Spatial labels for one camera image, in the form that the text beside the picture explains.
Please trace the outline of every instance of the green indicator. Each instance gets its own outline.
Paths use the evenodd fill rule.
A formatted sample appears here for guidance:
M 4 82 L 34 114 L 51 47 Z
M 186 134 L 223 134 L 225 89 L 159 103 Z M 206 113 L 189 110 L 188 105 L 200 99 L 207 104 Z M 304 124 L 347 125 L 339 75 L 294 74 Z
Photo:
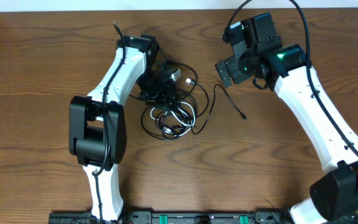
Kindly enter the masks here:
M 240 216 L 240 224 L 248 224 L 248 216 Z
M 168 224 L 168 216 L 160 215 L 160 224 Z
M 284 58 L 285 54 L 278 54 L 277 56 L 278 56 L 278 58 L 281 60 L 281 59 Z

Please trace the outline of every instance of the wooden surface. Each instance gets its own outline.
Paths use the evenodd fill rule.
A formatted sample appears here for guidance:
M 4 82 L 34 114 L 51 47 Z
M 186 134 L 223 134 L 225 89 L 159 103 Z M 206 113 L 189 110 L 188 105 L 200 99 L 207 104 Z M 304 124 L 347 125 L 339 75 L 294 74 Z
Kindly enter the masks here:
M 91 91 L 114 60 L 112 21 L 125 34 L 156 35 L 169 58 L 197 70 L 212 97 L 219 82 L 214 64 L 232 54 L 219 38 L 232 12 L 0 13 L 0 223 L 46 223 L 50 212 L 91 208 L 88 179 L 68 150 L 68 105 L 74 95 Z M 263 12 L 242 11 L 237 20 Z M 270 12 L 284 44 L 304 46 L 298 13 Z M 358 134 L 358 9 L 305 14 L 313 65 Z M 119 168 L 127 204 L 233 211 L 288 208 L 307 198 L 323 171 L 292 112 L 251 81 L 228 92 L 247 122 L 219 92 L 206 129 L 172 142 L 146 135 L 140 126 L 144 103 L 127 101 L 128 144 Z M 195 96 L 203 107 L 203 93 Z

